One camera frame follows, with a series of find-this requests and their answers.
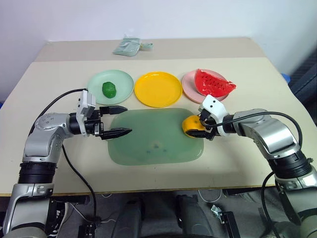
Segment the green plate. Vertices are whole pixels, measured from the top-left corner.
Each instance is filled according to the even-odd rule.
[[[102,91],[103,83],[115,85],[116,95],[107,98]],[[132,93],[134,82],[132,77],[121,70],[107,70],[94,75],[88,82],[88,91],[96,97],[96,102],[103,105],[116,105],[126,100]]]
[[[192,115],[181,108],[131,110],[119,114],[111,128],[132,128],[129,134],[108,141],[113,161],[120,165],[182,163],[199,158],[202,138],[190,138],[182,122]]]

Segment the yellow plate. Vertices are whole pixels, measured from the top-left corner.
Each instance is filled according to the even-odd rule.
[[[134,92],[143,104],[163,108],[177,102],[183,88],[180,81],[169,73],[150,72],[138,79]]]

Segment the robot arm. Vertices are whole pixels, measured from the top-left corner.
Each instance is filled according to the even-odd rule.
[[[84,90],[76,113],[50,113],[36,120],[25,143],[18,183],[13,187],[3,223],[4,235],[9,233],[9,237],[18,238],[18,234],[35,234],[34,237],[41,237],[40,233],[49,234],[54,229],[50,219],[54,219],[55,213],[53,217],[50,214],[55,207],[49,197],[53,193],[53,177],[64,139],[76,134],[85,137],[92,134],[104,140],[132,131],[127,128],[104,131],[101,122],[104,114],[119,114],[126,108],[111,106],[95,110],[95,106],[95,97]]]
[[[301,151],[301,146],[279,120],[269,115],[259,115],[239,120],[266,110],[253,109],[230,115],[223,104],[211,95],[201,104],[201,112],[183,122],[184,132],[191,137],[213,140],[215,135],[228,136],[237,133],[255,142],[275,173],[279,195],[286,215],[296,225],[301,225],[302,237],[317,234],[317,172]],[[193,121],[199,120],[204,130]]]

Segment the white wall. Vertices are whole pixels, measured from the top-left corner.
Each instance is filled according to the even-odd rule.
[[[0,101],[46,41],[248,36],[291,73],[316,23],[317,0],[0,0]]]

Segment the black cable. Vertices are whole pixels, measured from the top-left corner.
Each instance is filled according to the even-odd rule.
[[[74,166],[72,165],[72,163],[70,162],[67,154],[66,154],[66,150],[64,145],[62,145],[62,149],[64,152],[64,156],[66,161],[68,162],[69,166],[71,167],[71,169],[78,175],[78,177],[85,183],[85,185],[88,187],[90,193],[93,196],[93,203],[94,203],[94,218],[93,221],[96,222],[97,221],[97,201],[96,201],[96,194],[93,190],[93,188],[90,186],[90,184],[85,180],[85,178],[74,168]]]
[[[43,116],[44,113],[45,113],[51,106],[53,106],[54,103],[56,103],[56,102],[57,102],[59,99],[61,99],[62,97],[66,96],[66,95],[68,95],[68,94],[71,94],[71,93],[81,92],[81,91],[84,91],[84,90],[87,90],[87,89],[86,89],[86,88],[80,88],[80,89],[74,89],[74,90],[70,90],[70,91],[68,91],[68,92],[66,92],[66,93],[63,93],[62,95],[60,95],[60,96],[58,96],[57,98],[55,98],[50,104],[48,104],[47,107],[44,108],[44,110],[39,114],[39,116],[38,116],[37,118]],[[33,123],[32,127],[31,127],[31,129],[30,129],[29,135],[33,132],[34,128],[35,128],[35,122]]]
[[[267,222],[269,223],[269,225],[271,226],[271,229],[273,230],[275,236],[277,238],[281,238],[273,224],[273,221],[271,220],[271,217],[269,216],[268,214],[268,211],[267,211],[267,208],[266,208],[266,204],[265,204],[265,199],[264,199],[264,190],[265,190],[265,185],[266,185],[266,182],[268,181],[268,179],[274,174],[274,172],[271,172],[268,174],[268,176],[266,176],[266,178],[264,179],[263,181],[263,184],[262,184],[262,187],[261,187],[261,201],[262,201],[262,207],[263,207],[263,210],[264,210],[264,213],[265,213],[265,216],[266,216],[266,219],[267,219]]]
[[[250,114],[250,115],[247,115],[247,116],[244,116],[244,117],[223,121],[221,123],[213,124],[213,125],[205,124],[203,121],[201,121],[201,122],[202,122],[202,125],[204,127],[218,127],[218,126],[222,126],[222,125],[225,125],[225,124],[229,124],[229,123],[233,123],[233,122],[236,122],[236,121],[240,121],[240,120],[243,120],[243,119],[252,118],[252,117],[256,117],[256,116],[262,116],[262,115],[278,115],[278,116],[285,117],[285,118],[289,119],[291,122],[293,122],[293,124],[295,125],[295,127],[297,129],[297,132],[298,132],[298,144],[299,144],[300,148],[302,148],[303,134],[302,134],[302,130],[301,130],[299,124],[297,123],[297,121],[295,121],[295,119],[293,119],[292,117],[290,117],[289,115],[284,114],[284,113],[279,113],[279,112],[254,113],[254,114]]]

